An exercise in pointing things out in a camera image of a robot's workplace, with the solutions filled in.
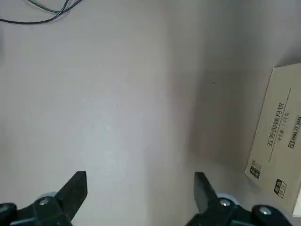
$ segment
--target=white table surface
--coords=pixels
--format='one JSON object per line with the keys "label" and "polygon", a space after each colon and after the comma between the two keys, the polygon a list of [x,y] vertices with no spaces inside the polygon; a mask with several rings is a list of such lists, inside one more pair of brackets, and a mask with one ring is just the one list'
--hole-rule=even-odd
{"label": "white table surface", "polygon": [[[50,15],[2,0],[0,16]],[[84,0],[50,24],[1,23],[0,201],[24,207],[86,170],[74,225],[182,226],[202,170],[247,209],[272,204],[243,173],[300,31],[292,0]]]}

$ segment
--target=box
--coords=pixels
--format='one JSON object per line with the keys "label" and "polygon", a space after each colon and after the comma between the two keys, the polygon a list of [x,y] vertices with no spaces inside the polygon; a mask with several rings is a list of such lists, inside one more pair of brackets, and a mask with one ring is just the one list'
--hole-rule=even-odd
{"label": "box", "polygon": [[273,69],[246,175],[301,217],[301,64]]}

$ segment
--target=metal screw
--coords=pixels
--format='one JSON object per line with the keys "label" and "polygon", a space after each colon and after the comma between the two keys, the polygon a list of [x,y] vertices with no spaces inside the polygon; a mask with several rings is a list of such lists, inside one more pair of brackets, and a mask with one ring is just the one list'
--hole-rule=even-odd
{"label": "metal screw", "polygon": [[5,211],[7,211],[9,209],[8,205],[3,205],[2,207],[0,207],[0,213],[3,213]]}
{"label": "metal screw", "polygon": [[230,205],[231,205],[231,203],[230,203],[229,200],[227,200],[227,199],[221,199],[221,200],[220,200],[220,203],[221,203],[221,205],[223,205],[223,206],[230,206]]}
{"label": "metal screw", "polygon": [[265,206],[261,206],[261,207],[259,208],[259,211],[260,211],[263,215],[271,215],[271,214],[272,214],[272,212],[271,212],[268,208],[266,208]]}
{"label": "metal screw", "polygon": [[40,205],[44,206],[48,203],[48,198],[43,199],[42,201],[40,201]]}

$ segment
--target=cardboard box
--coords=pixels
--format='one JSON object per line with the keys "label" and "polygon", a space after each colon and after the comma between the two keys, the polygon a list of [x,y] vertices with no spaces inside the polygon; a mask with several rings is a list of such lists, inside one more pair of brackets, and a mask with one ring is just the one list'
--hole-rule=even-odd
{"label": "cardboard box", "polygon": [[301,64],[273,69],[246,174],[301,217]]}

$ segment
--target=black cable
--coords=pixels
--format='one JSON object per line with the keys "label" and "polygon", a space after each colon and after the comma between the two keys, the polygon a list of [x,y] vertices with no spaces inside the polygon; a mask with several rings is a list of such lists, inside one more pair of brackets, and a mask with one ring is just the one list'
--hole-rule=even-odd
{"label": "black cable", "polygon": [[35,22],[23,22],[23,21],[5,20],[5,19],[0,18],[0,21],[10,23],[10,24],[45,24],[45,23],[48,23],[50,21],[53,21],[53,20],[57,19],[60,15],[62,15],[65,8],[67,7],[68,2],[69,2],[69,0],[66,0],[66,2],[63,5],[62,9],[54,17],[52,17],[48,20],[35,21]]}
{"label": "black cable", "polygon": [[[56,10],[47,8],[46,6],[43,6],[42,4],[40,4],[40,3],[36,2],[36,1],[33,1],[33,0],[27,0],[27,1],[29,1],[31,4],[37,6],[37,7],[41,8],[41,9],[43,9],[43,10],[45,10],[45,11],[48,11],[48,12],[51,12],[51,13],[59,13],[59,11],[56,11]],[[77,0],[77,1],[74,2],[70,7],[68,7],[67,9],[65,9],[65,10],[63,11],[63,13],[66,13],[66,12],[70,11],[73,7],[75,7],[75,6],[76,6],[77,4],[79,4],[81,1],[83,1],[83,0]]]}

